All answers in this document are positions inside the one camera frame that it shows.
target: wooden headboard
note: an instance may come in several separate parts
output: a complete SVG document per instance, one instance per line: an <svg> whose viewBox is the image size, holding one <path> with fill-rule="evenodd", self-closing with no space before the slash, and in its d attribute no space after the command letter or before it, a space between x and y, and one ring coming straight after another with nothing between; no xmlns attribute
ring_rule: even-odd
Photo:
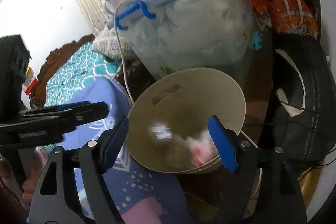
<svg viewBox="0 0 336 224"><path fill-rule="evenodd" d="M40 73L37 75L38 82L32 88L30 93L30 107L43 107L47 96L47 82L56 73L56 71L65 64L68 59L76 52L82 45L93 41L94 35L82 37L78 42L73 41L64 44L61 48L50 52L45 64L41 67Z"/></svg>

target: beige trash can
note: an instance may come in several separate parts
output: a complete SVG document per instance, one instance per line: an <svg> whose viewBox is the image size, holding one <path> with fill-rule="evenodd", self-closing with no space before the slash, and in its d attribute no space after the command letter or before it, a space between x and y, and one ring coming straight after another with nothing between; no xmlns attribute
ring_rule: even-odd
<svg viewBox="0 0 336 224"><path fill-rule="evenodd" d="M165 121L183 139L207 128L208 119L217 115L224 127L239 134L245 119L244 94L229 75L209 68L192 68L170 74L137 99L128 114L126 139L132 157L148 169L164 173L209 173L221 165L219 156L191 170L177 170L165 162L165 155L150 135L154 120Z"/></svg>

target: black bag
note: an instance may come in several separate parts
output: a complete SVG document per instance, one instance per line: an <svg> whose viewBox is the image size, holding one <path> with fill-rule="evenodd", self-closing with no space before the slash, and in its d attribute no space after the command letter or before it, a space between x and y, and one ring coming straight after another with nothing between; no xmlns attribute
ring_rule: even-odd
<svg viewBox="0 0 336 224"><path fill-rule="evenodd" d="M300 175L336 144L335 81L315 38L274 34L273 49L273 88L258 145L282 147Z"/></svg>

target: bag handle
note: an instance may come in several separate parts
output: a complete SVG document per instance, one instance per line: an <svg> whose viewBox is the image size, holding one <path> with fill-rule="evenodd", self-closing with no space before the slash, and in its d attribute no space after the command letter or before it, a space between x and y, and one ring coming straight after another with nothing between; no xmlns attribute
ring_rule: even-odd
<svg viewBox="0 0 336 224"><path fill-rule="evenodd" d="M290 117L293 118L295 116L300 115L301 113L303 113L305 111L305 107L306 107L306 88L305 88L305 84L303 83L303 78L302 78L302 75L301 75L299 69L295 65L294 61L290 58L289 54L282 49L276 49L275 52L277 54L279 54L281 57L283 57L290 64L290 66L298 73L301 84L302 84L303 98L302 98L302 106L301 106L300 109L288 105L288 100L287 100L287 97L286 97L286 94L285 94L284 90L282 88L277 89L277 96L278 96L278 99L280 100L281 105L283 105L283 107L288 112Z"/></svg>
<svg viewBox="0 0 336 224"><path fill-rule="evenodd" d="M286 10L287 10L287 14L288 14L288 19L289 19L289 22L291 23L291 26L292 28L298 28L302 25L303 23L303 10L302 10L302 4L301 4L301 0L297 0L297 4L299 6L299 11L300 11L300 24L298 26L295 26L293 23L292 23L292 17L291 17L291 14L290 14L290 11L289 11L289 5L288 5L288 1L287 0L283 0L283 2L285 3L285 6L286 6Z"/></svg>

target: patterned pillow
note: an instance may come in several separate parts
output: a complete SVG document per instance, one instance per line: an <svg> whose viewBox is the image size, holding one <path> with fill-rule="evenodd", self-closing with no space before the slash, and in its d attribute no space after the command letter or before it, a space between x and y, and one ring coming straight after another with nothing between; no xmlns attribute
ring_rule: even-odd
<svg viewBox="0 0 336 224"><path fill-rule="evenodd" d="M137 56L131 47L125 42L125 39L119 35L121 49L125 60L136 59ZM107 27L101 31L93 41L92 51L106 55L112 59L121 59L119 45L116 36L116 29L109 30Z"/></svg>

